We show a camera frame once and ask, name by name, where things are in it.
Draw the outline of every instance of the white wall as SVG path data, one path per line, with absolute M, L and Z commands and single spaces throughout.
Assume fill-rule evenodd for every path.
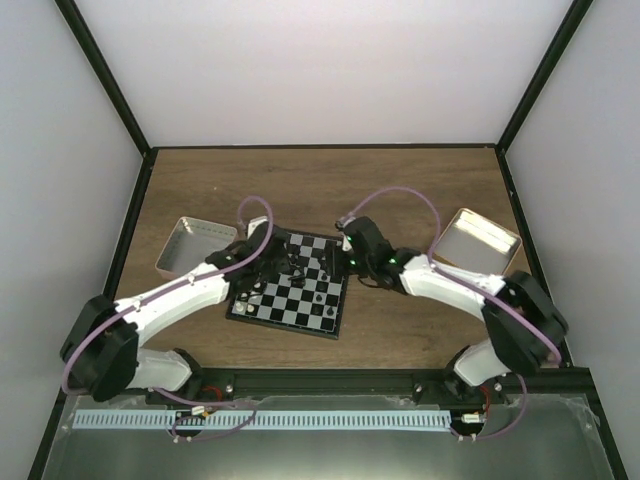
M 570 0 L 78 0 L 154 145 L 495 142 Z
M 640 478 L 640 3 L 593 3 L 508 152 L 569 347 Z
M 141 160 L 54 2 L 0 5 L 0 465 L 19 479 Z

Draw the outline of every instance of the white robotic arm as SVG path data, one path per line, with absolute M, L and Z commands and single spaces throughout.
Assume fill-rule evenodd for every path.
M 491 295 L 497 295 L 504 287 L 503 277 L 469 272 L 461 268 L 438 264 L 440 269 L 458 278 L 475 284 Z M 452 282 L 435 271 L 426 255 L 412 258 L 400 275 L 400 281 L 407 294 L 427 297 L 463 310 L 484 322 L 482 309 L 485 299 L 482 295 Z M 466 349 L 455 361 L 453 371 L 467 385 L 475 387 L 488 378 L 508 373 L 510 369 L 498 359 L 491 340 L 484 340 Z
M 460 384 L 460 380 L 476 387 L 510 371 L 533 374 L 549 355 L 540 336 L 557 346 L 567 333 L 564 318 L 527 273 L 515 272 L 510 277 L 484 275 L 430 262 L 427 255 L 416 250 L 392 248 L 368 217 L 351 218 L 336 225 L 344 240 L 340 250 L 330 252 L 332 268 L 342 266 L 349 273 L 374 280 L 379 287 L 446 303 L 485 323 L 489 339 L 466 347 L 447 367 L 456 379 L 454 383 Z M 527 317 L 530 328 L 486 298 L 497 298 L 519 310 L 519 315 Z
M 118 300 L 116 311 L 134 307 L 123 320 L 135 325 L 138 334 L 137 368 L 127 388 L 160 387 L 175 391 L 191 376 L 187 361 L 174 351 L 157 352 L 142 348 L 155 334 L 202 308 L 222 303 L 229 295 L 229 282 L 222 275 L 195 279 L 218 270 L 215 265 L 201 263 L 191 272 L 154 290 L 132 298 Z M 158 295 L 146 304 L 150 297 Z
M 287 237 L 278 227 L 274 226 L 264 250 L 256 257 L 268 231 L 266 217 L 254 219 L 249 223 L 246 241 L 238 242 L 238 246 L 229 250 L 212 253 L 180 278 L 117 302 L 102 295 L 89 300 L 60 352 L 67 362 L 79 349 L 80 354 L 71 366 L 74 379 L 97 401 L 131 388 L 180 389 L 192 375 L 192 359 L 188 354 L 157 352 L 143 348 L 144 345 L 158 332 L 193 312 L 224 302 L 231 291 L 248 292 L 261 279 L 286 268 Z M 115 320 L 118 314 L 121 318 L 102 335 L 86 348 L 79 348 L 94 330 L 110 319 Z

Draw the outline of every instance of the perforated strip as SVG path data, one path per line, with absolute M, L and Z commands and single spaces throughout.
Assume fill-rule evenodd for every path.
M 77 430 L 166 430 L 176 420 L 175 411 L 78 410 Z M 188 419 L 178 429 L 196 426 L 203 430 L 226 430 L 249 418 L 246 411 L 219 411 L 206 419 Z M 448 411 L 258 411 L 246 430 L 396 430 L 449 431 Z

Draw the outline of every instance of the wood grain surface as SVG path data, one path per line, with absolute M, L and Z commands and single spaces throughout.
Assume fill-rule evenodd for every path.
M 461 207 L 517 231 L 491 149 L 185 149 L 159 152 L 117 298 L 163 283 L 155 262 L 179 217 L 236 224 L 236 207 L 261 195 L 284 228 L 335 235 L 336 219 L 369 193 L 407 185 L 427 195 L 443 228 Z M 246 219 L 262 215 L 259 204 Z M 435 221 L 426 206 L 390 193 L 364 208 L 395 246 L 426 249 Z M 513 268 L 527 269 L 520 252 Z M 349 284 L 339 340 L 224 318 L 226 305 L 199 311 L 147 346 L 186 349 L 203 366 L 439 368 L 486 336 L 477 319 L 425 298 Z

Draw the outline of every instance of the silver tin tray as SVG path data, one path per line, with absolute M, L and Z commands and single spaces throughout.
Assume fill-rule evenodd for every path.
M 237 233 L 228 225 L 182 217 L 158 257 L 156 270 L 167 280 L 180 277 L 213 252 L 228 247 Z
M 438 240 L 434 256 L 472 272 L 504 274 L 520 250 L 515 233 L 468 208 L 461 208 Z

